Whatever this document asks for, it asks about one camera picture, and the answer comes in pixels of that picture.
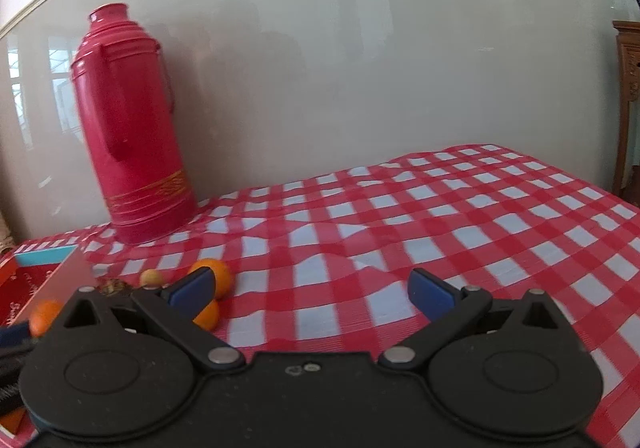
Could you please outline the orange mandarin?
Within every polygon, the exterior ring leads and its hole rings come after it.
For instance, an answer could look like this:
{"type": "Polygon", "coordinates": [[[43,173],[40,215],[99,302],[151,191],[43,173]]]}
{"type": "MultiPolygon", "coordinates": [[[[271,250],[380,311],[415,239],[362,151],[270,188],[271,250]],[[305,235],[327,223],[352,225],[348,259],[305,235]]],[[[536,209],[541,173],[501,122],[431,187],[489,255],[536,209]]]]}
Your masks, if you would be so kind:
{"type": "Polygon", "coordinates": [[[219,304],[211,300],[193,319],[194,324],[206,331],[214,330],[220,318],[219,304]]]}
{"type": "Polygon", "coordinates": [[[209,268],[214,274],[216,300],[223,300],[229,296],[234,287],[234,275],[230,267],[216,258],[202,258],[190,267],[189,272],[203,267],[209,268]]]}

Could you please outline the yellow-orange mandarin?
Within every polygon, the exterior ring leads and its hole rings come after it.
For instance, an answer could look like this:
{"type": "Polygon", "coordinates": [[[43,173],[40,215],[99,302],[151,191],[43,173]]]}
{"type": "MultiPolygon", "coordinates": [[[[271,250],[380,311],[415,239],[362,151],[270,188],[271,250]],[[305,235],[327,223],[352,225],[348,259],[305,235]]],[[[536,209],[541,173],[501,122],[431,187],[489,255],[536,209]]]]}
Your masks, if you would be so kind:
{"type": "Polygon", "coordinates": [[[39,302],[29,315],[29,332],[33,338],[40,338],[53,324],[63,308],[63,304],[55,300],[45,300],[39,302]]]}

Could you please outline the dark mangosteen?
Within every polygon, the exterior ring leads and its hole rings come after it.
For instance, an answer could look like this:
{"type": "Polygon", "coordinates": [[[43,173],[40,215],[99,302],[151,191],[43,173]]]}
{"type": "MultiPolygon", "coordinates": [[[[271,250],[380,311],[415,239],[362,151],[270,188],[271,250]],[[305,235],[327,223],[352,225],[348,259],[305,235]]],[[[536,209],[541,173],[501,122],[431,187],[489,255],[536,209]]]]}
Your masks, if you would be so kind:
{"type": "Polygon", "coordinates": [[[100,293],[105,296],[115,296],[118,294],[129,294],[132,286],[122,279],[111,278],[104,280],[100,285],[100,293]]]}

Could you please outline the small tan longan fruit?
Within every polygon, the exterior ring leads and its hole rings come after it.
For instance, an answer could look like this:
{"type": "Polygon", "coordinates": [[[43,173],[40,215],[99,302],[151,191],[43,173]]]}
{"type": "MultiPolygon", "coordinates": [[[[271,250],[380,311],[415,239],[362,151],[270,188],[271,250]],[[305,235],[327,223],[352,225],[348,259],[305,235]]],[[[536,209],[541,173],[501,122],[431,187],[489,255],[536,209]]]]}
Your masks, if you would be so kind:
{"type": "Polygon", "coordinates": [[[163,274],[157,269],[145,269],[139,278],[140,286],[152,286],[152,288],[159,288],[165,284],[163,274]]]}

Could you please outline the colourful cardboard box tray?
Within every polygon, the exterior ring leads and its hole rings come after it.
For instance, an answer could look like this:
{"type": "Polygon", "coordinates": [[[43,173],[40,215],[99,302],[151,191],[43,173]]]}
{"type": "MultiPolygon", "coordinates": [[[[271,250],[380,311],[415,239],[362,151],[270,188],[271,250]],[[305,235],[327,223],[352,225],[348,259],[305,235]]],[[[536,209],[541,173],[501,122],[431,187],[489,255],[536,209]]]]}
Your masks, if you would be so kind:
{"type": "MultiPolygon", "coordinates": [[[[59,246],[39,251],[11,253],[1,262],[1,327],[29,320],[32,309],[41,301],[63,304],[96,279],[77,246],[59,246]]],[[[22,404],[1,416],[1,445],[14,437],[24,440],[32,429],[26,425],[22,404]]]]}

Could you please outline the red white checkered tablecloth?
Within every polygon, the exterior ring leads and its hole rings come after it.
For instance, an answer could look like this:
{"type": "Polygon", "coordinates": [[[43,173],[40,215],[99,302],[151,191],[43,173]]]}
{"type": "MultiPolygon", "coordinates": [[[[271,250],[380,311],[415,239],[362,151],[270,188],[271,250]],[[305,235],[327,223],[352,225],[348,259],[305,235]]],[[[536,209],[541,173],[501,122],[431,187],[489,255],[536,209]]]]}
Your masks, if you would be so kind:
{"type": "Polygon", "coordinates": [[[170,236],[125,246],[108,225],[23,243],[78,246],[97,276],[184,275],[202,258],[235,274],[216,335],[254,350],[378,353],[420,329],[408,301],[421,266],[498,298],[552,296],[603,374],[590,432],[639,442],[639,212],[589,182],[494,145],[378,165],[203,202],[170,236]]]}

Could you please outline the red thermos flask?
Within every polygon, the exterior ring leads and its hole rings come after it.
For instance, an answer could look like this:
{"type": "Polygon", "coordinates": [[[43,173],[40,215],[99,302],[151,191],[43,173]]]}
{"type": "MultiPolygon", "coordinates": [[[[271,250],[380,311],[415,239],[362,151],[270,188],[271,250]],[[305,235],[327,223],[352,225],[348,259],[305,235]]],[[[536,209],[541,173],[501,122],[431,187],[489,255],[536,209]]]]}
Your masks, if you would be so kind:
{"type": "Polygon", "coordinates": [[[162,46],[122,3],[96,8],[70,66],[89,156],[117,239],[148,242],[194,215],[162,46]]]}

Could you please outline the carved wooden furniture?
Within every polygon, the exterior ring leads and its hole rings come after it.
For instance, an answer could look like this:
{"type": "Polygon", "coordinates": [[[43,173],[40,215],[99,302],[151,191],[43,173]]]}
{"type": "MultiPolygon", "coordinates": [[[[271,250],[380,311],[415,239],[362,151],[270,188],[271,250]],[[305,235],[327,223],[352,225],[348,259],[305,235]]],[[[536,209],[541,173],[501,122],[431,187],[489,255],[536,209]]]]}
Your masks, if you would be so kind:
{"type": "Polygon", "coordinates": [[[639,23],[614,20],[612,25],[617,31],[618,79],[620,80],[620,126],[612,193],[620,197],[627,164],[630,108],[639,100],[639,23]]]}

